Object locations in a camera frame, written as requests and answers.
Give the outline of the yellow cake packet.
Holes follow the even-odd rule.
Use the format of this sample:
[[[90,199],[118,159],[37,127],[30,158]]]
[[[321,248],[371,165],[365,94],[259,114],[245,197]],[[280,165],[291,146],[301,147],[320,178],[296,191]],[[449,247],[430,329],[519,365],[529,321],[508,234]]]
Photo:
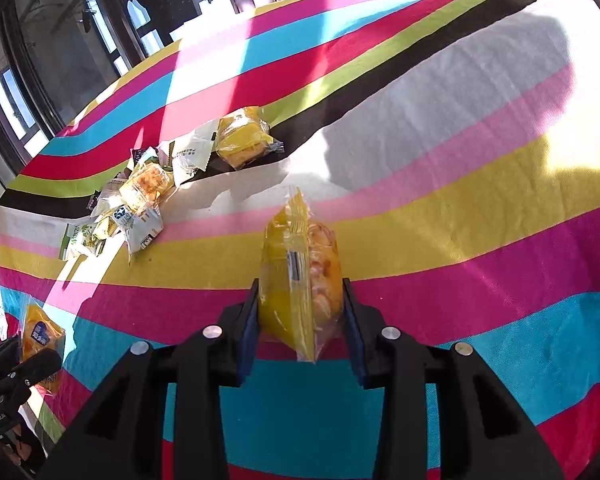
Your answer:
[[[160,197],[174,185],[173,174],[158,162],[145,162],[132,171],[119,190],[122,202],[133,214],[155,207]]]
[[[220,159],[239,170],[265,155],[283,153],[284,144],[270,133],[263,108],[246,106],[219,119],[214,148]]]
[[[55,323],[38,305],[30,302],[21,319],[21,356],[29,359],[45,349],[54,350],[64,359],[66,331]]]
[[[336,233],[318,221],[298,188],[264,230],[259,276],[261,330],[315,362],[343,312]]]

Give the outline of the small white barcode packet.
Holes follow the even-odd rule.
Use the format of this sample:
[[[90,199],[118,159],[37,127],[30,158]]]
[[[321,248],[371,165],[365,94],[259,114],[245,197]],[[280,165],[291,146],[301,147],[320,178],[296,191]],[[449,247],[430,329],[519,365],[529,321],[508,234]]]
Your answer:
[[[161,214],[155,207],[136,214],[128,206],[120,205],[111,218],[124,235],[129,257],[144,250],[163,229]]]

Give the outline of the yellow cake packet front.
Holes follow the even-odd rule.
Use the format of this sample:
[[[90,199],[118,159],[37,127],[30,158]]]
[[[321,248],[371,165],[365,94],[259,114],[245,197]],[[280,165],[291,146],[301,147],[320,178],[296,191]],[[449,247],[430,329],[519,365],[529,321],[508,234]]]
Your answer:
[[[318,221],[298,188],[264,230],[259,276],[261,330],[315,362],[343,312],[336,233]]]

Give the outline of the green yellow garlic pea packet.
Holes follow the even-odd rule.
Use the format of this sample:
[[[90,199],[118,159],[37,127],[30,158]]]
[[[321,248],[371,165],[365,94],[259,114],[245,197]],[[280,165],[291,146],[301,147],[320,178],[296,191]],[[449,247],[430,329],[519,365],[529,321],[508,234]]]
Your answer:
[[[105,241],[96,235],[95,222],[67,223],[61,237],[58,258],[68,261],[79,256],[97,257],[105,247]]]

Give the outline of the white pastry packet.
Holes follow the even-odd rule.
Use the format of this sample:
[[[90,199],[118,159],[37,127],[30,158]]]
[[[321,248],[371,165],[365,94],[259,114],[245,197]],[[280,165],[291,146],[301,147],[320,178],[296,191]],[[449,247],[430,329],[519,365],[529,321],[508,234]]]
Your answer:
[[[112,208],[122,204],[120,188],[125,179],[113,178],[105,184],[101,191],[96,191],[87,203],[87,210],[92,218],[96,218]]]

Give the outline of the dark chocolate snack packet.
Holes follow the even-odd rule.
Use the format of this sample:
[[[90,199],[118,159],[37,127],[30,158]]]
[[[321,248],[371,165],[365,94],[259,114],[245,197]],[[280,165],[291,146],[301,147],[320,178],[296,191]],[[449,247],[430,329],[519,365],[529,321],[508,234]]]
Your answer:
[[[137,164],[138,161],[142,158],[144,153],[145,153],[144,148],[137,148],[136,150],[132,150],[131,151],[131,159],[133,161],[133,164]]]

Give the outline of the white bun packet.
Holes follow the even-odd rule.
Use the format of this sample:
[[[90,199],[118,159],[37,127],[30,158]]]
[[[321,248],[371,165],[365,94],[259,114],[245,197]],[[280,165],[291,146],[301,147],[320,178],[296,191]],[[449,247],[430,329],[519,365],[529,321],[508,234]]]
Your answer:
[[[206,122],[170,143],[173,177],[177,188],[192,180],[197,172],[207,169],[214,151],[218,125],[217,119]]]

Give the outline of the striped colourful tablecloth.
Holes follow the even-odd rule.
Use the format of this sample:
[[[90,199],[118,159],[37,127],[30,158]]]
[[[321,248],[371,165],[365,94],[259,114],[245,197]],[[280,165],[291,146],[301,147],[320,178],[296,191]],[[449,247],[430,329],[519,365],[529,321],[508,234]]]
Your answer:
[[[283,143],[213,159],[130,256],[58,256],[66,226],[148,148],[239,107]],[[243,300],[292,191],[337,237],[364,304],[489,363],[567,478],[600,450],[600,8],[592,0],[287,0],[126,73],[0,198],[9,322],[66,332],[36,430],[52,448],[129,346],[177,344]]]

